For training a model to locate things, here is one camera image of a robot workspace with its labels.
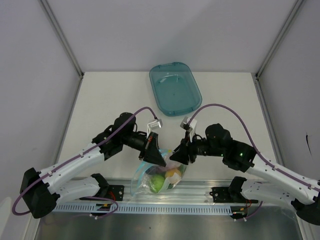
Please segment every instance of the teal plastic container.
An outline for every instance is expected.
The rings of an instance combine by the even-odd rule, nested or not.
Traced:
[[[158,108],[166,116],[180,116],[195,111],[202,96],[190,68],[182,62],[158,65],[149,73]]]

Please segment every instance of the gray wall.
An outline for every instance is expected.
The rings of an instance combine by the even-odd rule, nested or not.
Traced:
[[[262,75],[285,165],[320,179],[320,1],[308,0]],[[315,227],[320,239],[320,227]]]
[[[79,79],[36,0],[0,1],[0,36],[1,202],[52,163]],[[29,217],[11,215],[2,239],[21,239]]]
[[[295,0],[50,0],[84,71],[256,72]]]

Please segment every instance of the white wall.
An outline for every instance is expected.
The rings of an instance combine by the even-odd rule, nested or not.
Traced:
[[[79,79],[36,0],[0,1],[0,36],[1,202],[53,161]],[[1,239],[21,239],[28,219],[11,215]]]
[[[84,71],[256,72],[295,0],[50,0]]]
[[[317,180],[320,180],[319,12],[319,0],[306,1],[261,80],[285,165]],[[320,227],[314,229],[318,233],[316,239],[320,239]]]

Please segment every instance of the table surface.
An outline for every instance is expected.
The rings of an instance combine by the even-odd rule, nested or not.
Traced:
[[[257,97],[251,73],[193,72],[202,95],[202,106],[219,103],[235,110],[244,120],[259,150],[275,159],[266,123]],[[180,123],[184,116],[165,116],[157,107],[148,72],[86,72],[75,103],[70,124],[64,139],[59,162],[63,162],[104,131],[123,112],[134,113],[149,106],[162,119],[163,127],[157,130],[159,147],[175,149],[184,137]],[[146,132],[153,119],[148,110],[136,116],[138,130]],[[196,132],[205,136],[207,126],[220,123],[233,139],[250,144],[239,120],[229,111],[208,107],[196,116]],[[139,152],[124,146],[123,151],[104,163],[83,171],[78,177],[100,173],[105,178],[131,179],[139,164]],[[234,176],[259,179],[229,169],[222,157],[198,156],[191,164],[184,180],[232,180]]]

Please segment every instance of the perforated rail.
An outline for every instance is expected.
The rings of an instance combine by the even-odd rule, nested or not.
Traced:
[[[54,212],[107,213],[98,210],[96,203],[68,202],[58,205]],[[118,214],[173,214],[173,215],[232,215],[229,206],[221,205],[174,205],[174,204],[133,204],[119,203]]]

